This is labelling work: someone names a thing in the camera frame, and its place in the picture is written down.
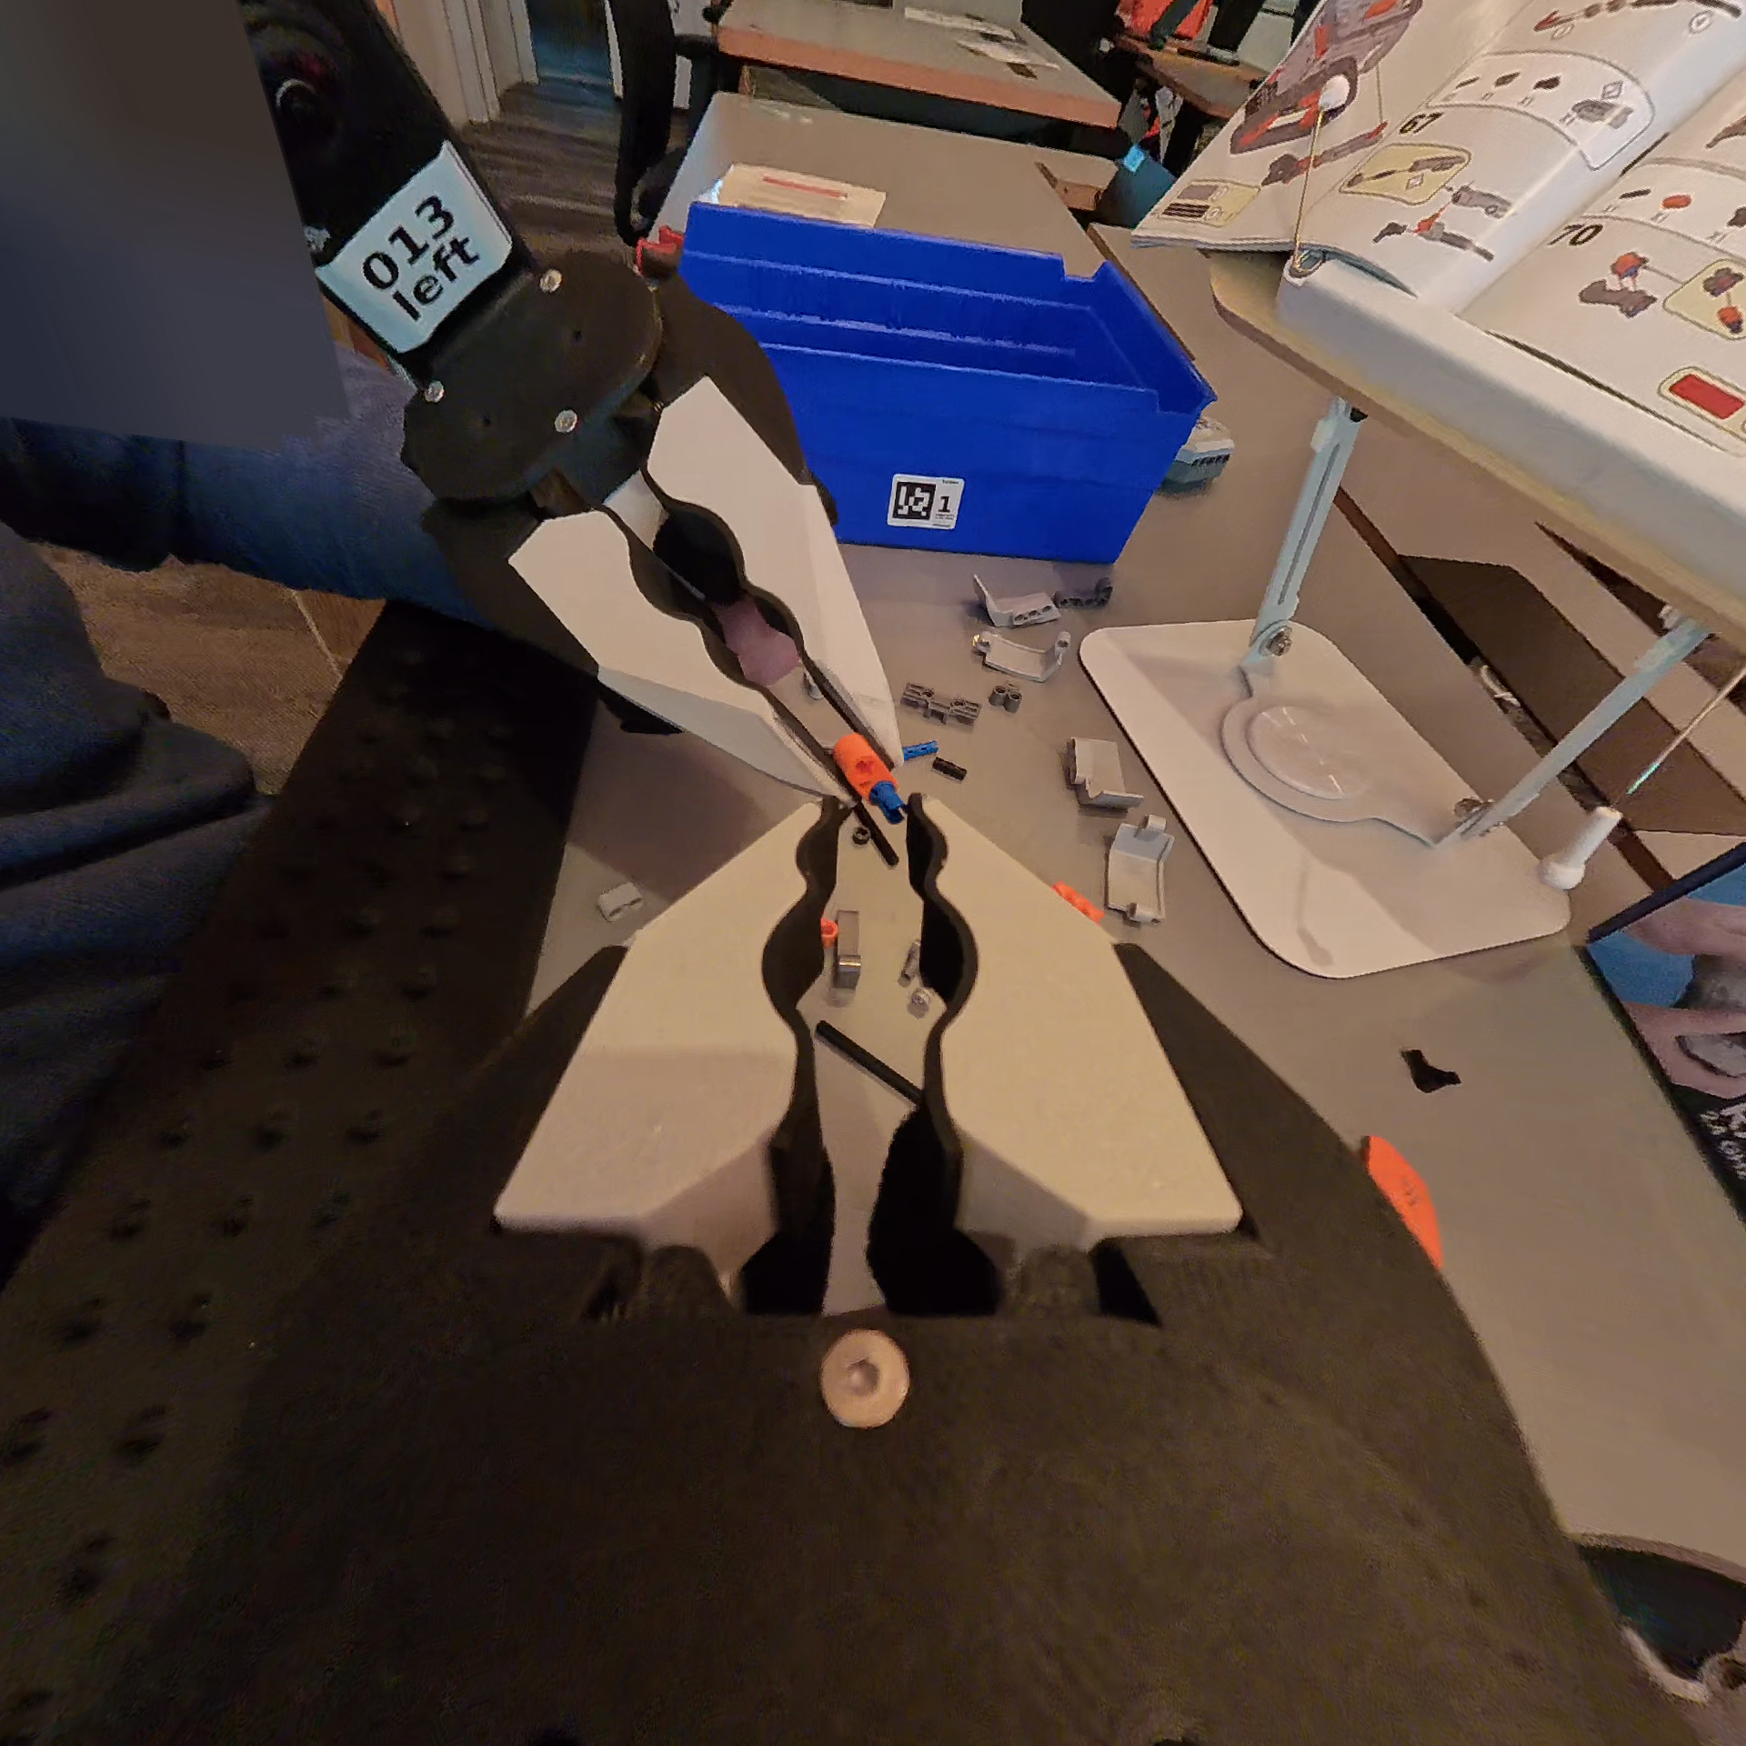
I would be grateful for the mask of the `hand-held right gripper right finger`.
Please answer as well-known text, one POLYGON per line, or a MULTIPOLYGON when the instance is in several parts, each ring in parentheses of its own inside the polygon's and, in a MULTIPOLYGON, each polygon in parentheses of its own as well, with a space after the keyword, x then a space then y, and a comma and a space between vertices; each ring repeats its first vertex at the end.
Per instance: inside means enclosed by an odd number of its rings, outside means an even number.
POLYGON ((998 1302, 1031 1257, 1227 1237, 1236 1191, 1126 960, 936 797, 913 797, 918 973, 938 1011, 902 1124, 904 1302, 998 1302))

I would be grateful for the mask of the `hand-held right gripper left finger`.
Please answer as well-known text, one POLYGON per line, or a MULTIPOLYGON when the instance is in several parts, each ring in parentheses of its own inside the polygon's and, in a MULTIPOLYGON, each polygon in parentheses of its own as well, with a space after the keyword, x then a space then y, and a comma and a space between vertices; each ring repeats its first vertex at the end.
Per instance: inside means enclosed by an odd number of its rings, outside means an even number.
POLYGON ((753 1311, 818 1311, 835 1175, 802 1002, 824 971, 840 806, 804 804, 645 924, 493 1208, 524 1235, 691 1250, 753 1311))

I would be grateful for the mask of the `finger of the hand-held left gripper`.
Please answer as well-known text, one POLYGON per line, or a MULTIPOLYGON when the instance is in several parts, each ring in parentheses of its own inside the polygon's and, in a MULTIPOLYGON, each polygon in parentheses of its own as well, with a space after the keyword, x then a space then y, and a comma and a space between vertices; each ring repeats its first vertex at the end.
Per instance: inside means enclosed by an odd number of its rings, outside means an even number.
POLYGON ((709 378, 662 409, 642 478, 667 520, 707 528, 729 551, 742 593, 776 615, 838 717, 900 762, 893 691, 818 488, 709 378))
POLYGON ((667 568, 613 515, 545 518, 509 566, 622 700, 798 791, 845 795, 818 742, 745 678, 667 568))

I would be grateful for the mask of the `person's left forearm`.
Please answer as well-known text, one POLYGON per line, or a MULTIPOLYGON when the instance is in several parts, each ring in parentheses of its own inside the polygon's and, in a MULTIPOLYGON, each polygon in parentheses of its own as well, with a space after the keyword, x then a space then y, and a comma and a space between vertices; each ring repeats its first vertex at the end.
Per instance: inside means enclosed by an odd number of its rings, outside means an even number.
POLYGON ((405 468, 413 391, 334 349, 345 409, 313 435, 229 448, 3 418, 3 598, 52 580, 38 546, 151 571, 213 564, 296 591, 416 606, 482 626, 405 468))

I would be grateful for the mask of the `blue storage bin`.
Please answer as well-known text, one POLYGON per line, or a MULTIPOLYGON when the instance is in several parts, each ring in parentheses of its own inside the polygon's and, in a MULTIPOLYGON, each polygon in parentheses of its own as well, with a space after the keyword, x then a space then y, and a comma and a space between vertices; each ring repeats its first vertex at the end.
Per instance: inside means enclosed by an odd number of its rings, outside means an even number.
POLYGON ((1111 564, 1215 398, 1113 266, 698 200, 678 273, 773 364, 845 544, 1111 564))

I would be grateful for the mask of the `black office chair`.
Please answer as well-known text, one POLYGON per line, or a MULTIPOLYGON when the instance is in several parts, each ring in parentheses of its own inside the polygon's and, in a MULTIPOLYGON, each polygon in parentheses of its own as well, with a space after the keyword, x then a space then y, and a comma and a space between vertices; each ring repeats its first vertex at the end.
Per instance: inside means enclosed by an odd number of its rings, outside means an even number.
POLYGON ((724 56, 714 35, 718 11, 705 9, 702 29, 682 33, 665 2, 609 2, 605 7, 622 76, 613 218, 620 240, 634 249, 654 229, 687 155, 687 144, 673 142, 680 62, 687 64, 691 76, 689 137, 722 82, 724 56))

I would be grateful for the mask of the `white paper packet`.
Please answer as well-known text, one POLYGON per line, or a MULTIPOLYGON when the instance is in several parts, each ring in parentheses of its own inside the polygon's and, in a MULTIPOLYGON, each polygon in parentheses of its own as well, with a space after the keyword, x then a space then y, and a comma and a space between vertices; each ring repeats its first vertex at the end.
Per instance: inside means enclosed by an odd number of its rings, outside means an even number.
POLYGON ((804 222, 871 229, 884 213, 887 195, 882 187, 844 184, 805 171, 733 162, 700 195, 700 202, 804 222))

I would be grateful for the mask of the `white book stand base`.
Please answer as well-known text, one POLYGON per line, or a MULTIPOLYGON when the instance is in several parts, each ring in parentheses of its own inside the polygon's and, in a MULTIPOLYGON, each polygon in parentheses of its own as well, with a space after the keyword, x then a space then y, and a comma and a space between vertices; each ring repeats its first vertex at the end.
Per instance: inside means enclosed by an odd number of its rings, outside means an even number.
POLYGON ((1264 338, 1331 400, 1253 620, 1106 628, 1080 664, 1242 920, 1278 960, 1358 979, 1560 931, 1567 893, 1611 820, 1537 860, 1511 824, 1580 751, 1648 695, 1704 635, 1742 624, 1742 458, 1682 442, 1640 451, 1575 424, 1502 433, 1497 446, 1364 378, 1278 322, 1278 257, 1195 251, 1236 293, 1233 326, 1264 338), (1498 471, 1553 520, 1648 564, 1678 609, 1604 702, 1497 797, 1458 775, 1326 635, 1298 628, 1304 577, 1364 418, 1433 429, 1498 471))

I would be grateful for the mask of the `orange wedge panel brick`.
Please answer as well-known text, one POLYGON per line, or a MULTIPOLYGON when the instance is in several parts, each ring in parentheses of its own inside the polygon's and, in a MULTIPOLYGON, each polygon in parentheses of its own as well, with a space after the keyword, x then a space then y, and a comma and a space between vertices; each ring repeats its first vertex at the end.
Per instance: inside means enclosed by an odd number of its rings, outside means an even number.
POLYGON ((1364 1135, 1362 1164, 1369 1182, 1382 1193, 1429 1262, 1444 1268, 1444 1242, 1433 1197, 1404 1153, 1384 1137, 1364 1135))

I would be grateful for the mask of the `black dimpled pad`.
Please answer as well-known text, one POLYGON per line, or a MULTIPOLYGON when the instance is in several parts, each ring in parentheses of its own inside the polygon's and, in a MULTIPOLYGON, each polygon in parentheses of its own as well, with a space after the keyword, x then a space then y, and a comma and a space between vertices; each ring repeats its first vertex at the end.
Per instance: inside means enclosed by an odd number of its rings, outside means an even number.
POLYGON ((327 1308, 516 1028, 598 688, 383 611, 3 1284, 3 1742, 123 1735, 278 1511, 378 1308, 327 1308))

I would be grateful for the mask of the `grey white toy module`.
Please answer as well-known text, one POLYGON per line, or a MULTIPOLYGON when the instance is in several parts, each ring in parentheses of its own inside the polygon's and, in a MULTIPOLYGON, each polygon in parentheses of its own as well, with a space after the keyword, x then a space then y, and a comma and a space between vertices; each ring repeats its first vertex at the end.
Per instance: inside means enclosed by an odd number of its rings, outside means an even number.
POLYGON ((1200 415, 1169 462, 1158 491, 1184 495, 1211 486, 1229 468, 1235 449, 1231 429, 1215 417, 1200 415))

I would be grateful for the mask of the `blue robot kit box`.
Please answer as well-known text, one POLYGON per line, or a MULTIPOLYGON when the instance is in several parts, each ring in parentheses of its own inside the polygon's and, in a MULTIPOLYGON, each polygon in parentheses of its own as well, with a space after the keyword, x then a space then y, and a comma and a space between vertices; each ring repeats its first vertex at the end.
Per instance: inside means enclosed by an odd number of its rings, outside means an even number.
POLYGON ((1742 844, 1595 928, 1582 957, 1715 1184, 1742 1217, 1742 844))

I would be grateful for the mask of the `instruction booklet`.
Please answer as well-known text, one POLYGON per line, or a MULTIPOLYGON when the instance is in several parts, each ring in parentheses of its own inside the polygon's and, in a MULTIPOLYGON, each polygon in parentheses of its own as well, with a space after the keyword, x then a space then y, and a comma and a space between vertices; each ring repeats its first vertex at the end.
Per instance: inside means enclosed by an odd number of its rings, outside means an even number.
POLYGON ((1742 460, 1738 2, 1320 4, 1133 229, 1447 426, 1742 460))

